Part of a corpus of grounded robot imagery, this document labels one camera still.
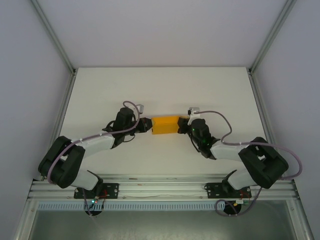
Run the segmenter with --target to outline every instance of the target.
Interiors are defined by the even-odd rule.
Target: yellow block
[[[152,134],[176,134],[180,116],[158,116],[152,118]]]

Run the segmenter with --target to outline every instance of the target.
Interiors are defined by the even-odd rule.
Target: black mounting bracket
[[[233,190],[232,192],[226,192],[223,190],[223,184],[221,182],[208,182],[204,189],[208,195],[208,199],[247,199],[252,197],[250,187],[244,187],[240,190]]]
[[[84,190],[85,197],[87,199],[94,199],[96,197],[95,192],[89,191],[89,190]],[[119,193],[119,183],[103,183],[102,188],[101,188],[101,199],[117,199],[118,198],[118,193]],[[83,194],[83,188],[77,187],[74,191],[74,199],[84,199],[84,194]]]

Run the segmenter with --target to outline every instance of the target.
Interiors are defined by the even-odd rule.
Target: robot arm
[[[139,112],[142,113],[142,111],[143,106],[139,105]],[[118,112],[116,119],[108,123],[102,130],[109,133],[127,130],[132,128],[136,122],[134,111],[128,107],[123,107]],[[110,135],[100,134],[100,137],[83,142],[80,141],[63,155],[63,159],[59,159],[52,170],[51,181],[62,189],[69,186],[79,187],[93,192],[95,196],[99,196],[102,190],[103,180],[93,172],[80,169],[83,158],[100,151],[116,148],[124,142],[125,136],[145,133],[151,129],[151,127],[151,119],[144,117],[139,119],[137,126],[131,131]],[[65,136],[60,136],[54,141],[38,167],[38,171],[42,176],[48,176],[49,169],[54,160],[72,142],[71,139]]]
[[[221,143],[220,139],[210,134],[206,121],[198,112],[198,107],[191,107],[189,117],[180,117],[178,133],[187,134],[205,158],[241,161],[245,166],[229,173],[222,181],[227,194],[254,185],[268,189],[288,170],[287,161],[271,146],[232,146]],[[251,142],[267,143],[262,137],[256,137]]]

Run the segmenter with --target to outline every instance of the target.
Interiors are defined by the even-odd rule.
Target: metal profile
[[[58,112],[57,119],[55,121],[55,125],[53,128],[53,132],[51,135],[49,146],[51,146],[57,137],[59,137],[62,125],[64,123],[65,115],[67,112],[68,104],[70,101],[71,93],[75,85],[76,77],[77,77],[78,70],[76,70],[73,74],[70,75],[70,78],[68,79],[68,84],[62,99],[62,103]]]
[[[271,124],[270,124],[270,120],[269,120],[268,113],[266,110],[266,105],[264,104],[260,88],[259,88],[258,84],[256,83],[254,76],[252,76],[252,74],[250,73],[249,70],[248,70],[248,76],[249,76],[249,81],[251,84],[253,96],[255,99],[256,107],[259,112],[259,116],[260,116],[260,120],[262,123],[262,128],[263,128],[266,140],[269,143],[275,143],[276,139],[274,137],[274,132],[273,132]]]
[[[59,55],[61,56],[62,60],[64,61],[64,64],[69,69],[70,73],[75,72],[75,68],[73,67],[72,63],[70,62],[70,59],[64,50],[62,44],[60,43],[59,39],[57,38],[57,35],[54,31],[54,29],[51,27],[51,24],[49,23],[44,11],[42,10],[40,4],[37,0],[30,0],[34,10],[36,11],[38,17],[40,18],[46,32],[49,34],[49,37],[51,38],[52,43],[56,47]]]
[[[297,239],[313,240],[314,237],[308,224],[305,212],[303,211],[301,201],[288,200],[286,203],[293,225],[293,230]]]
[[[120,180],[119,178],[104,178],[104,182],[119,183],[118,199],[112,201],[202,201],[212,202],[214,199],[208,199],[207,191],[204,189],[206,183],[221,182],[222,177],[203,177],[203,178],[127,178]],[[259,190],[258,186],[251,187],[251,194],[254,197]],[[82,199],[74,199],[75,187],[67,187],[64,189],[56,185],[49,184],[44,181],[34,181],[32,183],[28,201],[79,201]],[[297,200],[297,192],[292,181],[277,181],[270,189],[263,189],[258,198],[261,200]]]
[[[28,240],[31,234],[32,226],[34,224],[39,202],[27,202],[15,233],[15,240]]]
[[[294,7],[297,0],[287,0],[282,11],[280,12],[278,18],[276,19],[274,25],[271,28],[271,31],[267,35],[258,55],[256,56],[252,67],[250,68],[250,72],[254,73],[258,66],[260,65],[261,61],[266,56],[269,48],[271,47],[272,43],[276,39],[281,27],[283,26],[284,22],[286,21],[289,13],[291,12],[292,8]]]

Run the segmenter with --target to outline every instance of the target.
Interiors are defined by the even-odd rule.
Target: glass panel
[[[239,217],[213,211],[38,211],[31,240],[294,240],[285,201],[258,201]]]

